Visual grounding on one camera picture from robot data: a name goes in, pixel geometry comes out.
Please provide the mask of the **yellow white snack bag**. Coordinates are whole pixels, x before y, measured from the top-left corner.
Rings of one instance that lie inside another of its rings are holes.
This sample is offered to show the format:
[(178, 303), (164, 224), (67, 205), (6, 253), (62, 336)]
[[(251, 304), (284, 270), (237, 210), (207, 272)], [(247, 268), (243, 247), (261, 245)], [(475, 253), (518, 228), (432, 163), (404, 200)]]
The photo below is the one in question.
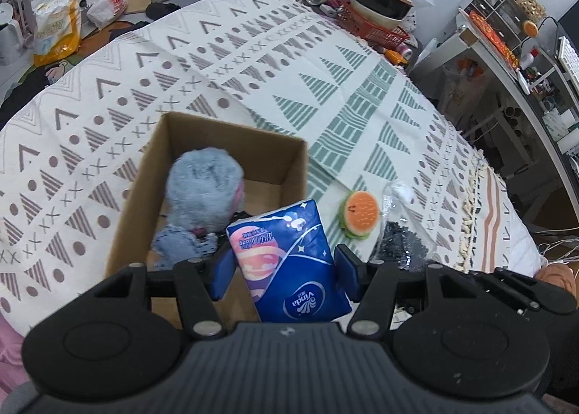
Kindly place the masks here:
[(33, 64), (36, 67), (64, 59), (80, 48), (79, 0), (32, 0), (34, 17)]

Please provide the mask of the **orange patterned tray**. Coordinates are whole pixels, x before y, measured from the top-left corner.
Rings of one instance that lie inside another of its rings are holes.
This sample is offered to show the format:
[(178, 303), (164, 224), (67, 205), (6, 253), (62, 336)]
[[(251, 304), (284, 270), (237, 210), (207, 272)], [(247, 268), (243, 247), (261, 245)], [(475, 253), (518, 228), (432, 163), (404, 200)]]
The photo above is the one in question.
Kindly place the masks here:
[(510, 67), (513, 70), (517, 70), (519, 67), (518, 58), (508, 48), (508, 46), (500, 38), (499, 34), (486, 21), (486, 19), (474, 10), (471, 10), (468, 13), (468, 15), (470, 20), (485, 35), (485, 37), (492, 43), (492, 45), (499, 51), (504, 60), (510, 65)]

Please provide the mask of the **white desk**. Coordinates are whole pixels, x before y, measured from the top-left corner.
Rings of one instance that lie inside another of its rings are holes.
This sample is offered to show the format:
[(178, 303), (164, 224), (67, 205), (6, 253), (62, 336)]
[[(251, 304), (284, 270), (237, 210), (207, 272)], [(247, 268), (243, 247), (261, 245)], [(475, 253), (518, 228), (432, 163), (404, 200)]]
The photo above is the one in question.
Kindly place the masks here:
[(537, 108), (533, 107), (531, 96), (524, 93), (517, 72), (502, 58), (496, 46), (485, 37), (463, 9), (458, 9), (455, 16), (455, 30), (452, 34), (435, 48), (423, 49), (411, 74), (417, 78), (424, 77), (467, 50), (473, 51), (486, 64), (521, 108), (547, 150), (551, 161), (553, 161), (567, 194), (570, 197), (578, 197), (578, 179), (572, 171), (568, 159), (550, 137), (546, 126), (540, 119)]

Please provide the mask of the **brown cardboard box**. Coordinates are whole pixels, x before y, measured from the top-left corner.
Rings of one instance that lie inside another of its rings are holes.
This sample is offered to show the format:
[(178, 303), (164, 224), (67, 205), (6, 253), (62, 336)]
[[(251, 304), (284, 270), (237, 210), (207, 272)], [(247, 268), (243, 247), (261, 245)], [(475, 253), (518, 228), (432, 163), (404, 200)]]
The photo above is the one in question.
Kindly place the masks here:
[(143, 311), (175, 326), (170, 274), (148, 263), (193, 258), (194, 248), (244, 217), (277, 210), (306, 193), (307, 144), (300, 138), (184, 113), (162, 116), (117, 228), (105, 288), (111, 313)]

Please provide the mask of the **white red plastic bag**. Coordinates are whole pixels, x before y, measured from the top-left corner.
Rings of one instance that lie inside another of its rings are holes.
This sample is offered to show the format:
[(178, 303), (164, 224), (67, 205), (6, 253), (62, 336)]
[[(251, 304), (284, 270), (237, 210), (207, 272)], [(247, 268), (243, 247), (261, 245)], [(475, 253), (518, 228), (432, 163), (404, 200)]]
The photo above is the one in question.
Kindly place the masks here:
[(96, 0), (87, 10), (86, 15), (88, 20), (101, 31), (122, 16), (127, 8), (127, 0)]

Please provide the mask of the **grey pink plush toy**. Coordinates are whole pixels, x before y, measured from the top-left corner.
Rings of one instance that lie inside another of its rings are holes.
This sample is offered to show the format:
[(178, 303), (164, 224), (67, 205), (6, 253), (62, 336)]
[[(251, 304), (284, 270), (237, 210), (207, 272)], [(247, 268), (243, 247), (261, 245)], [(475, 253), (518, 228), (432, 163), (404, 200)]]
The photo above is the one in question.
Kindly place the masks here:
[(226, 150), (189, 150), (169, 172), (165, 204), (165, 226), (151, 244), (158, 255), (157, 271), (217, 251), (219, 234), (244, 210), (244, 169)]

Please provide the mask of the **blue tissue pack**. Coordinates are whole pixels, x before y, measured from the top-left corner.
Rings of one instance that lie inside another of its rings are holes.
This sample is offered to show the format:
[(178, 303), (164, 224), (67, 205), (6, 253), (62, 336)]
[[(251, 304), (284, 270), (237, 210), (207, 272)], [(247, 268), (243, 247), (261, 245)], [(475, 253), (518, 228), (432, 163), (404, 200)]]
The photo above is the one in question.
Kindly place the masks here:
[(261, 321), (332, 322), (351, 311), (313, 199), (238, 220), (226, 234)]

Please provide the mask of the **white keyboard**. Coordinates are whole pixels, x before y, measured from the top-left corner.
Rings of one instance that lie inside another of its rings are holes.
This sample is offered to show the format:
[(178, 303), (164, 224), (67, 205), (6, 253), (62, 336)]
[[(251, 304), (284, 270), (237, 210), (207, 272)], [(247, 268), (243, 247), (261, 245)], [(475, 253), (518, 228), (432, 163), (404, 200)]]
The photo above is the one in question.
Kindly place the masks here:
[(558, 38), (557, 60), (567, 75), (569, 82), (578, 92), (579, 90), (579, 57), (566, 36)]

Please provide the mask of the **white crumpled soft ball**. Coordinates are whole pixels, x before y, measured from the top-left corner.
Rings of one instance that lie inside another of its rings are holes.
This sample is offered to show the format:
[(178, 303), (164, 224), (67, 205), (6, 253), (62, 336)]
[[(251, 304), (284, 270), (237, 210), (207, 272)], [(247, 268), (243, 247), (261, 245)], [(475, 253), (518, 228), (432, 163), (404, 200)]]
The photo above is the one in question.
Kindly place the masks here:
[(406, 204), (412, 204), (414, 202), (414, 190), (411, 186), (405, 184), (404, 181), (392, 181), (390, 185), (392, 186), (393, 193), (396, 194), (400, 200), (403, 200)]

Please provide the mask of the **black beads plastic bag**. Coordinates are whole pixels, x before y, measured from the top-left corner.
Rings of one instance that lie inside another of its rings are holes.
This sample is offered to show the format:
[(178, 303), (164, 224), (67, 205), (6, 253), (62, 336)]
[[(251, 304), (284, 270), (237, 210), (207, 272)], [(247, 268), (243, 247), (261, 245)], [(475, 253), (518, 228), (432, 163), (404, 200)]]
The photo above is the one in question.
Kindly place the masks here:
[(380, 232), (369, 261), (395, 263), (401, 270), (419, 272), (434, 261), (436, 244), (403, 200), (386, 185), (380, 201)]

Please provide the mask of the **brown cushion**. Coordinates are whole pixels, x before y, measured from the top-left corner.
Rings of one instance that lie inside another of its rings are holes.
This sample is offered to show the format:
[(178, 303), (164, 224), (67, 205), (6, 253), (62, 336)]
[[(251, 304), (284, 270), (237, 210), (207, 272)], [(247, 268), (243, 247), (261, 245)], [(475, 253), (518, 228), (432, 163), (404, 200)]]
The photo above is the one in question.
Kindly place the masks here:
[(572, 269), (565, 264), (552, 263), (542, 267), (536, 274), (535, 279), (552, 284), (568, 291), (574, 299), (577, 299), (576, 282)]

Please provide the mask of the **white kettle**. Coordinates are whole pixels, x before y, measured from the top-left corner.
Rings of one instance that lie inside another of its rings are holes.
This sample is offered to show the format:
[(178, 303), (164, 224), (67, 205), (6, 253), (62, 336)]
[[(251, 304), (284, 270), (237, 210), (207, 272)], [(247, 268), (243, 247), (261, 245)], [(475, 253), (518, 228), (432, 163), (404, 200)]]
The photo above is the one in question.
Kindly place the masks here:
[(14, 18), (14, 8), (9, 2), (0, 3), (0, 63), (14, 63), (24, 48), (24, 38), (19, 22)]

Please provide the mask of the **orange burger plush toy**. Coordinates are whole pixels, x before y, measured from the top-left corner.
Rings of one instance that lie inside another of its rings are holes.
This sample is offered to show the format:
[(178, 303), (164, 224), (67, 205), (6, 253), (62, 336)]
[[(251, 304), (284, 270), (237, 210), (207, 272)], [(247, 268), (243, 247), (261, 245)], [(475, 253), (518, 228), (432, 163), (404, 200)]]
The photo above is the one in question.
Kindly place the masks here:
[(339, 223), (348, 237), (363, 240), (376, 228), (380, 221), (380, 208), (373, 194), (356, 190), (342, 201), (339, 208)]

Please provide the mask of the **red plastic basket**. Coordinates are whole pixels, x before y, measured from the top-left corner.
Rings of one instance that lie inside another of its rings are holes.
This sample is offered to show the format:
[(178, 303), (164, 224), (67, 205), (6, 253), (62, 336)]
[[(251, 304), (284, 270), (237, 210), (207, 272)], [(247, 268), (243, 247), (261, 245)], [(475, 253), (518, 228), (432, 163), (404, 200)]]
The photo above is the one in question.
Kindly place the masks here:
[(347, 32), (388, 49), (394, 49), (409, 39), (407, 32), (399, 27), (390, 30), (373, 24), (351, 8), (349, 2), (343, 3), (338, 9), (337, 19)]

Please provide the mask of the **black cream retro appliance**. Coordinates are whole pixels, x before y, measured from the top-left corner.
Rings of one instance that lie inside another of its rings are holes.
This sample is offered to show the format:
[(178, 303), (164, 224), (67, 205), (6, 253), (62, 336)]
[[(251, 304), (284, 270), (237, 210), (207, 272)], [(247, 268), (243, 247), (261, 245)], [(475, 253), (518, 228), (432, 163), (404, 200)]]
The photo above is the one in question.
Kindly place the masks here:
[(350, 0), (350, 6), (372, 24), (393, 30), (413, 8), (411, 0)]

